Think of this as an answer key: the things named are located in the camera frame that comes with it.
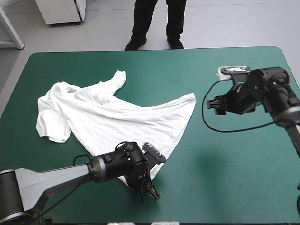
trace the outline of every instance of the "person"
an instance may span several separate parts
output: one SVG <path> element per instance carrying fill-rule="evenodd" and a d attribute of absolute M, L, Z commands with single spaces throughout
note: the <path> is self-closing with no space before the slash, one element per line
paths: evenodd
<path fill-rule="evenodd" d="M 135 0 L 134 25 L 130 42 L 125 51 L 138 50 L 147 41 L 146 34 L 151 24 L 154 7 L 158 0 Z M 166 0 L 168 5 L 167 41 L 172 49 L 183 49 L 180 34 L 187 0 Z"/>

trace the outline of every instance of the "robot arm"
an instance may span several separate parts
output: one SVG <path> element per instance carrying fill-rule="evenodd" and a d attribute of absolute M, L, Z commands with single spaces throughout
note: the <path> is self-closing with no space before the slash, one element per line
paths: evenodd
<path fill-rule="evenodd" d="M 224 95 L 207 102 L 215 114 L 244 114 L 262 104 L 276 125 L 283 127 L 300 157 L 300 101 L 289 86 L 289 74 L 280 67 L 252 70 L 246 67 L 222 67 L 219 72 L 232 80 L 233 87 Z"/>
<path fill-rule="evenodd" d="M 116 150 L 94 156 L 89 163 L 57 170 L 34 172 L 25 168 L 0 171 L 0 224 L 23 225 L 39 215 L 48 198 L 85 182 L 105 182 L 124 176 L 128 186 L 154 201 L 160 195 L 150 170 L 165 157 L 151 144 L 142 150 L 135 142 L 122 142 Z"/>

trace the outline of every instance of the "t-shirt sleeve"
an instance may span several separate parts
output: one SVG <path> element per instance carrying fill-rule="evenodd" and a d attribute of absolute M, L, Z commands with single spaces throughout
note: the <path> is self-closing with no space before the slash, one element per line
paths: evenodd
<path fill-rule="evenodd" d="M 48 136 L 50 141 L 58 143 L 66 142 L 71 134 L 67 120 L 54 109 L 47 95 L 38 100 L 36 130 L 41 137 Z"/>

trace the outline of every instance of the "black cable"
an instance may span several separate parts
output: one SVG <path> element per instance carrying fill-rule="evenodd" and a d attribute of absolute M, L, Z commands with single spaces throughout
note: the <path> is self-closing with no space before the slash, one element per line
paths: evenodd
<path fill-rule="evenodd" d="M 204 117 L 204 102 L 205 102 L 205 99 L 206 97 L 208 96 L 208 94 L 210 93 L 210 91 L 213 89 L 213 87 L 219 83 L 220 81 L 217 81 L 215 82 L 211 87 L 210 89 L 207 91 L 207 93 L 205 94 L 204 98 L 203 98 L 203 101 L 202 101 L 202 120 L 204 122 L 204 124 L 211 130 L 214 130 L 214 131 L 217 131 L 217 132 L 220 132 L 220 133 L 235 133 L 235 132 L 242 132 L 242 131 L 247 131 L 247 130 L 254 130 L 254 129 L 258 129 L 258 128 L 263 128 L 263 127 L 266 127 L 266 126 L 269 126 L 269 125 L 272 125 L 272 124 L 275 124 L 276 122 L 291 122 L 293 123 L 293 121 L 289 121 L 289 120 L 277 120 L 277 121 L 273 121 L 273 122 L 270 122 L 270 123 L 265 123 L 265 124 L 262 124 L 262 125 L 259 125 L 259 126 L 256 126 L 256 127 L 249 127 L 249 128 L 244 128 L 244 129 L 238 129 L 238 130 L 218 130 L 218 129 L 215 129 L 213 127 L 211 127 L 205 120 L 205 117 Z"/>
<path fill-rule="evenodd" d="M 62 201 L 64 201 L 66 198 L 68 198 L 73 192 L 75 192 L 83 183 L 85 183 L 87 177 L 89 175 L 85 176 L 82 180 L 82 182 L 80 182 L 76 187 L 74 187 L 69 193 L 67 193 L 64 197 L 62 197 L 61 199 L 59 199 L 56 203 L 54 203 L 52 206 L 50 206 L 47 210 L 45 210 L 44 212 L 42 212 L 41 214 L 39 214 L 38 216 L 36 216 L 35 218 L 33 218 L 32 221 L 30 221 L 29 223 L 27 223 L 26 225 L 29 225 L 31 223 L 33 223 L 34 221 L 36 221 L 37 219 L 41 218 L 43 215 L 45 215 L 47 212 L 49 212 L 50 210 L 52 210 L 54 207 L 56 207 L 57 205 L 59 205 Z"/>
<path fill-rule="evenodd" d="M 90 162 L 91 162 L 91 160 L 92 160 L 91 157 L 90 157 L 89 155 L 87 155 L 87 154 L 79 155 L 79 156 L 76 156 L 76 157 L 74 158 L 74 160 L 73 160 L 73 165 L 76 165 L 76 164 L 75 164 L 76 159 L 81 158 L 81 157 L 87 157 L 87 158 L 89 158 Z"/>

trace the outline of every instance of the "gray floor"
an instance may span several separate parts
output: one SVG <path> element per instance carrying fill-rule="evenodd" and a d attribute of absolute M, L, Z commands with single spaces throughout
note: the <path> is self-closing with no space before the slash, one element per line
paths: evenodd
<path fill-rule="evenodd" d="M 0 115 L 31 54 L 123 50 L 131 35 L 133 8 L 134 0 L 88 0 L 82 25 L 49 27 L 34 0 L 4 7 L 25 49 L 17 57 L 16 50 L 0 50 Z M 187 0 L 181 40 L 185 48 L 278 46 L 300 83 L 299 12 L 300 0 Z M 142 50 L 169 48 L 166 23 L 166 3 L 159 0 Z"/>

